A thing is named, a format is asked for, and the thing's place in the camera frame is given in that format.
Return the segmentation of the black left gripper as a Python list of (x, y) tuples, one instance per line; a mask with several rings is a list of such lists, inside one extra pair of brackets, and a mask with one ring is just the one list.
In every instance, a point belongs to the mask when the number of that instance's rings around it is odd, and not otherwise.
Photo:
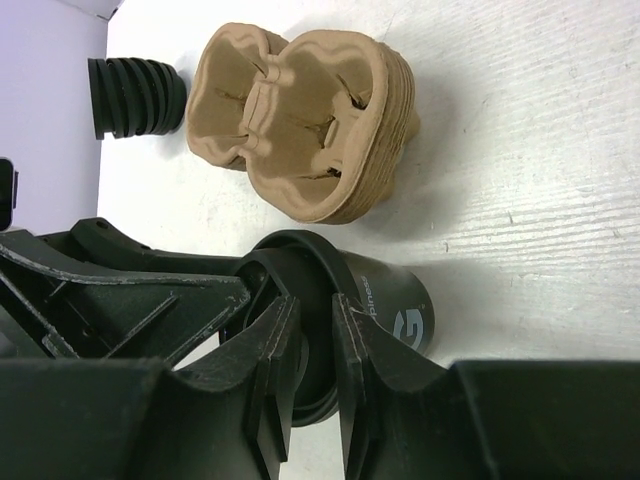
[(238, 257), (153, 249), (104, 218), (1, 235), (1, 357), (181, 360), (249, 300)]

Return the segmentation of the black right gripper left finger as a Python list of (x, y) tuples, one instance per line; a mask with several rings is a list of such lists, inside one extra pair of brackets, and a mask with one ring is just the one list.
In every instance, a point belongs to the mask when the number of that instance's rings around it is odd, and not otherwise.
[(152, 359), (5, 359), (5, 479), (275, 479), (288, 458), (300, 305), (174, 371)]

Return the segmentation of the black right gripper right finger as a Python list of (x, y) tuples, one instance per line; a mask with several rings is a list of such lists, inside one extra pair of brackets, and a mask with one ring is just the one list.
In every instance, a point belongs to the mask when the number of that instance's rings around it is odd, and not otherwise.
[(349, 479), (635, 479), (635, 361), (419, 355), (350, 297), (333, 300)]

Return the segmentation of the black paper coffee cup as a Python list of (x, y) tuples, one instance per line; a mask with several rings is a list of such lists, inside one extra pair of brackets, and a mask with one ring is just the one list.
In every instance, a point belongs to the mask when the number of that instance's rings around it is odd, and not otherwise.
[(413, 272), (352, 252), (341, 252), (364, 310), (395, 338), (425, 355), (434, 336), (430, 295)]

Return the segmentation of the brown pulp cup carrier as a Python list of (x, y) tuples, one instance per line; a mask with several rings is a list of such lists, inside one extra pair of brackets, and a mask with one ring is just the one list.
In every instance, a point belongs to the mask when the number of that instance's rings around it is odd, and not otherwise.
[(312, 30), (293, 40), (228, 23), (204, 48), (186, 107), (190, 150), (248, 176), (295, 221), (350, 223), (388, 199), (419, 131), (415, 77), (387, 44)]

